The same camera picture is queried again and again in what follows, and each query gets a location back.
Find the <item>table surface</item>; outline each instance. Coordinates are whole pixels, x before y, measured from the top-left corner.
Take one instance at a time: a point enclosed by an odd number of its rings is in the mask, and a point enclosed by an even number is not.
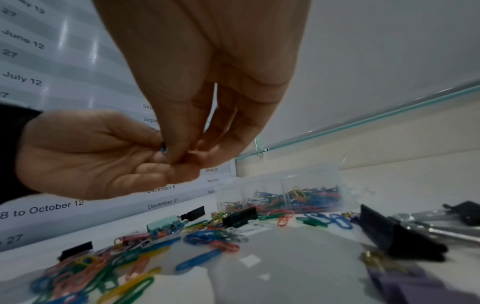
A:
[[[344,170],[341,177],[358,204],[384,215],[441,209],[442,204],[479,200],[480,151]],[[202,205],[207,215],[217,210],[215,198],[205,196],[2,252],[2,303],[32,303],[36,296],[28,292],[28,283],[54,265],[62,250],[88,241],[100,249],[118,236],[145,230],[149,222]],[[176,303],[291,303],[313,299],[381,303],[358,260],[358,255],[372,245],[358,227],[321,229],[290,221],[288,227],[273,226],[250,235],[249,242],[240,244],[239,253],[223,254],[187,273],[176,274],[174,267],[179,262],[210,250],[179,242],[155,261],[163,267],[155,288],[147,289],[136,303],[157,303],[159,298]],[[480,247],[455,245],[446,256],[443,263],[418,264],[448,287],[480,295]]]

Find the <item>clear plastic box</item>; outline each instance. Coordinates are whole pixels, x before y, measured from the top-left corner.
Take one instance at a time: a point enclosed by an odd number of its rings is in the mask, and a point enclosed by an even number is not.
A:
[[[358,208],[347,199],[336,165],[315,165],[236,179],[215,187],[217,207],[232,213],[255,206],[258,214],[288,209],[297,214]]]

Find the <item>sleeve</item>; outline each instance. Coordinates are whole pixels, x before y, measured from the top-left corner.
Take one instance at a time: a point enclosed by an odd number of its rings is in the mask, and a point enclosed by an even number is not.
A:
[[[24,126],[41,112],[0,104],[0,134],[2,153],[0,158],[0,204],[22,196],[38,193],[25,187],[15,173],[17,149]]]

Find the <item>white wall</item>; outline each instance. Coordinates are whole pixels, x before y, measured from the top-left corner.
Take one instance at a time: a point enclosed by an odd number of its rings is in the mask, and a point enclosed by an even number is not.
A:
[[[480,150],[480,94],[411,110],[236,161],[239,177],[322,162],[344,169]]]

